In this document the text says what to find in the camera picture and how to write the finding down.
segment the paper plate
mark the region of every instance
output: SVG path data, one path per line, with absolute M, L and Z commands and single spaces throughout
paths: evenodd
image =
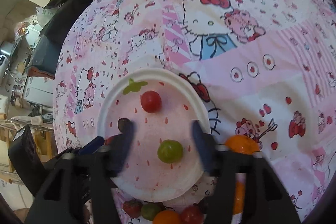
M 159 93 L 162 109 L 145 112 L 140 95 Z M 118 120 L 136 123 L 136 133 L 124 170 L 113 182 L 131 196 L 149 202 L 177 198 L 191 188 L 203 171 L 191 137 L 191 121 L 199 120 L 210 132 L 208 112 L 184 79 L 164 69 L 140 69 L 122 78 L 106 96 L 98 117 L 97 136 L 120 134 Z M 163 140 L 177 140 L 184 148 L 180 162 L 165 164 L 157 157 Z

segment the blue handle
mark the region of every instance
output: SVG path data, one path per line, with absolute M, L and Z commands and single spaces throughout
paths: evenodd
M 91 142 L 89 142 L 87 145 L 85 145 L 82 149 L 78 151 L 78 155 L 92 154 L 104 144 L 105 140 L 103 137 L 101 136 L 95 137 Z

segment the orange fruit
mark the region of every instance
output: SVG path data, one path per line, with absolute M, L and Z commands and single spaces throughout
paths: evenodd
M 233 152 L 252 155 L 260 151 L 259 145 L 251 138 L 244 135 L 234 135 L 226 140 L 224 145 L 228 146 Z
M 177 212 L 165 210 L 155 216 L 153 224 L 182 224 L 182 221 Z
M 237 181 L 236 182 L 236 192 L 235 200 L 233 202 L 233 214 L 236 215 L 241 213 L 244 208 L 244 198 L 245 198 L 245 184 Z

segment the hello kitty print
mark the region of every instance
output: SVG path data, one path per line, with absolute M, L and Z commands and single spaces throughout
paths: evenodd
M 94 0 L 57 64 L 59 152 L 96 136 L 100 105 L 120 78 L 168 69 L 204 102 L 218 143 L 237 134 L 258 144 L 305 219 L 336 170 L 335 13 L 331 0 Z M 165 206 L 200 204 L 215 181 L 203 176 Z M 129 197 L 117 191 L 122 223 L 147 223 L 122 211 Z

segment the plastic bag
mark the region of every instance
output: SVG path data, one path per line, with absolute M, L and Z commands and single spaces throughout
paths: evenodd
M 56 14 L 58 7 L 52 9 L 44 9 L 43 7 L 37 7 L 37 20 L 41 27 L 44 27 L 50 19 Z
M 14 32 L 15 32 L 15 37 L 20 37 L 26 33 L 26 22 L 19 22 L 16 24 Z

